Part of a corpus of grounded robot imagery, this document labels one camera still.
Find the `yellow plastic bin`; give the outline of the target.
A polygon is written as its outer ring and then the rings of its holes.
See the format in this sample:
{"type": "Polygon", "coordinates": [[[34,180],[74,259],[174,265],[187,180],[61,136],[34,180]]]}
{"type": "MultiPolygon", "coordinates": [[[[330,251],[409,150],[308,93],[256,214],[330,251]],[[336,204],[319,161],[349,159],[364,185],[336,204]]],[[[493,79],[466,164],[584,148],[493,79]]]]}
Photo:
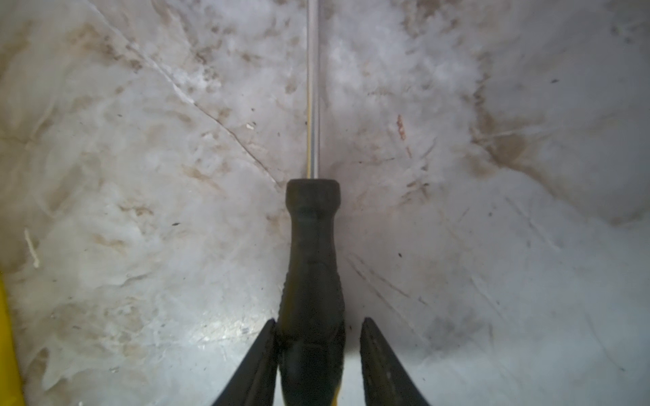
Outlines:
{"type": "Polygon", "coordinates": [[[24,406],[22,380],[16,360],[11,321],[3,284],[1,284],[0,306],[0,404],[1,406],[24,406]]]}

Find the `black yellow handled screwdriver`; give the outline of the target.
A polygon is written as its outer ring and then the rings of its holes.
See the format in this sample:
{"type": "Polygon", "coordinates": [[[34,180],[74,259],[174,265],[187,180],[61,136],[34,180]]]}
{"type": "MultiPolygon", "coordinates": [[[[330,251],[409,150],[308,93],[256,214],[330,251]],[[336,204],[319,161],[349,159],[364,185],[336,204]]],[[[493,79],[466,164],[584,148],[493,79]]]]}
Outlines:
{"type": "Polygon", "coordinates": [[[345,359],[345,301],[334,218],[340,185],[320,169],[320,3],[307,4],[306,176],[287,184],[289,269],[279,308],[279,371],[288,405],[335,405],[345,359]]]}

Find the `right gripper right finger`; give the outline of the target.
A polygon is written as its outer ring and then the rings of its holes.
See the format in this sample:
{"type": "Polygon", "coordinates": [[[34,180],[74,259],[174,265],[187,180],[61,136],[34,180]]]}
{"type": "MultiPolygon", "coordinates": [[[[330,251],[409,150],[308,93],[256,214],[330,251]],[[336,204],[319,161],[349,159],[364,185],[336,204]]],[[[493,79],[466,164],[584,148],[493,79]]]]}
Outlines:
{"type": "Polygon", "coordinates": [[[360,336],[367,406],[429,406],[375,321],[366,317],[360,336]]]}

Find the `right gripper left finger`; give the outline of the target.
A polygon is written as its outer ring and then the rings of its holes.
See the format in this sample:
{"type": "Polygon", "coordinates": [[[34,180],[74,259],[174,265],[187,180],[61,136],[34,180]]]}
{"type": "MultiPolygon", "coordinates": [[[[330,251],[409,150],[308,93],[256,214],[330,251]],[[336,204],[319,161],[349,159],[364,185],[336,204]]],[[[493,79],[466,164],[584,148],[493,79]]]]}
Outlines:
{"type": "Polygon", "coordinates": [[[277,323],[269,319],[213,406],[274,404],[279,359],[277,323]]]}

